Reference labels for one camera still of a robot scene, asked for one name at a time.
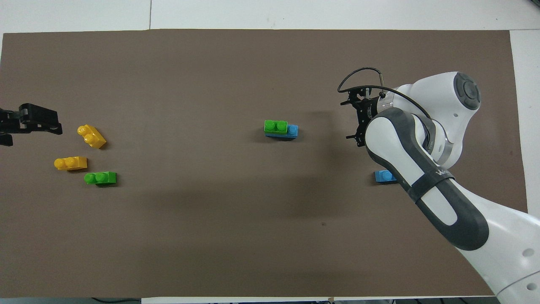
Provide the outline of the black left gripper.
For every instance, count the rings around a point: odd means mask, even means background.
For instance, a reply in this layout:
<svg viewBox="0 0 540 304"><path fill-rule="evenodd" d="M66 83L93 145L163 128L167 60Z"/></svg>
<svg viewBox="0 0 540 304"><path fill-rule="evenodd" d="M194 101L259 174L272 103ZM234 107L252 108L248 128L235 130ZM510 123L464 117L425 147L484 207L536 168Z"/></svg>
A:
<svg viewBox="0 0 540 304"><path fill-rule="evenodd" d="M62 134L58 113L31 103L22 104L19 113L0 110L0 133L31 133L37 131ZM1 146L13 146L10 134L0 134Z"/></svg>

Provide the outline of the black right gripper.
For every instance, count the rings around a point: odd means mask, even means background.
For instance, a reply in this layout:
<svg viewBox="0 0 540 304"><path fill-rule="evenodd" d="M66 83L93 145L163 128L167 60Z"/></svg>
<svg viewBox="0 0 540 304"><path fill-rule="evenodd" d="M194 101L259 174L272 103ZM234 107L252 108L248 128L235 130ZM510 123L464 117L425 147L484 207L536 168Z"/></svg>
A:
<svg viewBox="0 0 540 304"><path fill-rule="evenodd" d="M378 114L377 106L380 96L376 98L368 98L367 87L353 87L341 89L341 93L347 93L347 100L341 102L341 105L357 105L357 121L358 127L355 134L346 136L346 139L353 139L358 147L365 146L365 136L367 125Z"/></svg>

